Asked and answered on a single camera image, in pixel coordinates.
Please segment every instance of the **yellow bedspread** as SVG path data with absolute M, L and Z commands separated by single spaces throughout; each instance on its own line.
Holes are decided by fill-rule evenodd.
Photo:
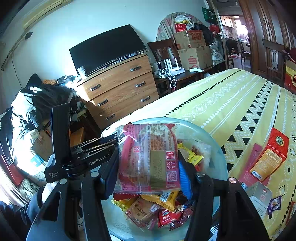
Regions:
M 103 132 L 152 117 L 172 117 L 192 122 L 217 141 L 225 154 L 229 176 L 238 177 L 254 143 L 263 145 L 272 127 L 289 137 L 287 160 L 271 176 L 273 197 L 282 195 L 281 210 L 263 222 L 269 235 L 285 225 L 296 189 L 296 96 L 288 90 L 244 70 L 229 69 L 190 84 L 133 112 Z

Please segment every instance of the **small purple package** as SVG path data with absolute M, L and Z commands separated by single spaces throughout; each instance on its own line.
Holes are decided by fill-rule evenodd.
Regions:
M 270 215 L 275 210 L 281 210 L 281 196 L 270 200 L 268 208 L 267 208 L 267 214 Z

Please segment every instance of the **dresser drawer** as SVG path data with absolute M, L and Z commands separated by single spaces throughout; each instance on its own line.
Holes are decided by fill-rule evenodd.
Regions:
M 125 62 L 90 78 L 76 87 L 80 97 L 86 102 L 98 95 L 145 73 L 151 72 L 147 55 Z
M 100 129 L 103 130 L 112 123 L 120 120 L 133 111 L 152 103 L 158 98 L 159 97 L 157 91 L 152 92 L 152 90 L 146 90 L 101 112 L 94 117 L 94 120 L 96 121 Z
M 149 89 L 151 89 L 152 92 L 157 91 L 152 72 L 118 85 L 85 103 L 85 105 L 91 115 L 95 116 L 104 110 Z

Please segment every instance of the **drawer handle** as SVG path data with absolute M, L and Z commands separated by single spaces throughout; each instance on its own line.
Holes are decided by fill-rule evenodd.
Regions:
M 141 99 L 141 102 L 144 102 L 146 100 L 149 100 L 150 99 L 150 96 L 147 96 L 145 99 Z
M 98 106 L 101 106 L 103 104 L 106 104 L 108 102 L 108 99 L 105 99 L 104 101 L 102 101 L 101 103 L 98 103 Z
M 140 65 L 137 66 L 137 67 L 134 67 L 134 68 L 131 69 L 131 72 L 133 72 L 133 71 L 135 71 L 135 70 L 137 70 L 137 69 L 140 69 L 140 68 L 142 68 Z
M 96 85 L 96 86 L 90 88 L 89 90 L 90 90 L 90 91 L 93 91 L 93 90 L 95 90 L 95 89 L 97 89 L 97 88 L 99 88 L 99 87 L 101 87 L 101 84 L 98 84 L 98 85 Z
M 143 86 L 144 84 L 146 84 L 146 82 L 145 82 L 145 81 L 143 81 L 142 83 L 139 83 L 139 84 L 137 84 L 137 85 L 136 85 L 136 87 Z
M 106 120 L 110 120 L 110 119 L 112 119 L 113 117 L 115 117 L 115 114 L 113 114 L 113 115 L 107 117 Z

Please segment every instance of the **television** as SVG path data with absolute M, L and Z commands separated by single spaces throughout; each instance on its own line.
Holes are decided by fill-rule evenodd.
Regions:
M 90 74 L 145 49 L 132 26 L 125 25 L 77 44 L 70 49 L 70 54 L 76 71 L 85 66 L 86 73 Z

